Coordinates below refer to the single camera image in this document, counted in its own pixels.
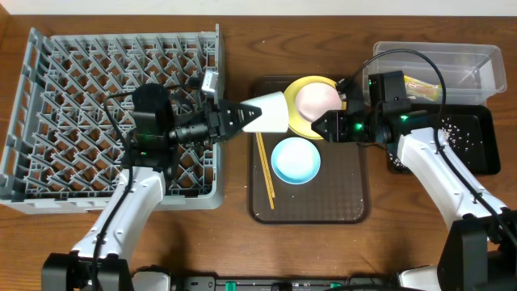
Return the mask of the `white pink bowl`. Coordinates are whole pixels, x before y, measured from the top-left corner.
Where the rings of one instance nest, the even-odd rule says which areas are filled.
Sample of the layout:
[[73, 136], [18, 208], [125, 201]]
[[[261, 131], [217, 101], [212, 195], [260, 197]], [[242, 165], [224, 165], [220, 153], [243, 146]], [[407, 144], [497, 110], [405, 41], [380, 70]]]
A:
[[296, 95], [295, 105], [299, 115], [308, 122], [314, 122], [329, 110], [343, 108], [335, 88], [321, 82], [303, 86]]

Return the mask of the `small white green cup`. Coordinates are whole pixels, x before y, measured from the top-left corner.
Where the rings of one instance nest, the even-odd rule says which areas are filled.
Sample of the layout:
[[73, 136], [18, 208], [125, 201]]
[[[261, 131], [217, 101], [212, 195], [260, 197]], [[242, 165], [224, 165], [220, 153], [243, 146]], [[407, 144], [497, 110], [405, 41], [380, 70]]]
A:
[[289, 114], [284, 93], [277, 91], [267, 95], [243, 101], [242, 104], [260, 108], [262, 114], [247, 124], [246, 133], [286, 133], [288, 131]]

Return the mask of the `snack wrapper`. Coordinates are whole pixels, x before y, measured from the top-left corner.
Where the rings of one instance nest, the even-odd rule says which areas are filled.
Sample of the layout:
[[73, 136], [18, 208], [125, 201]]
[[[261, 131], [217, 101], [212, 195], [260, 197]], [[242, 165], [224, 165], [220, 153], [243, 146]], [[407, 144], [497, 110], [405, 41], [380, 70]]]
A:
[[404, 76], [404, 82], [408, 96], [430, 101], [437, 101], [442, 96], [440, 85], [430, 84], [407, 75]]

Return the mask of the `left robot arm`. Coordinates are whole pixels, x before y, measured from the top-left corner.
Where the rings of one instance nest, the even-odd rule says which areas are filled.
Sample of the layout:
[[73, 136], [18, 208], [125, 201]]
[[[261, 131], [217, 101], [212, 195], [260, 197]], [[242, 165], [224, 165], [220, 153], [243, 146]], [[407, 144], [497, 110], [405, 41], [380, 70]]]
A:
[[123, 170], [107, 206], [68, 254], [52, 253], [41, 272], [44, 290], [132, 290], [128, 268], [149, 215], [162, 201], [179, 166], [178, 147], [227, 141], [262, 110], [244, 103], [205, 103], [190, 120], [174, 119], [169, 87], [149, 83], [130, 92], [136, 127], [118, 137]]

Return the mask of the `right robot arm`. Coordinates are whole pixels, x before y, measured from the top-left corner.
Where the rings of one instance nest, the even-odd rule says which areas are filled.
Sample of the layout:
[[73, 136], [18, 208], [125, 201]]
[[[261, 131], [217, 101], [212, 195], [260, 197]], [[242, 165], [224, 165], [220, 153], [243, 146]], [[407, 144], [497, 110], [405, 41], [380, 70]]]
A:
[[440, 113], [405, 95], [380, 98], [370, 109], [354, 77], [334, 85], [345, 101], [311, 124], [328, 142], [381, 143], [418, 179], [448, 228], [435, 266], [400, 272], [396, 290], [514, 290], [516, 212], [484, 188], [452, 150]]

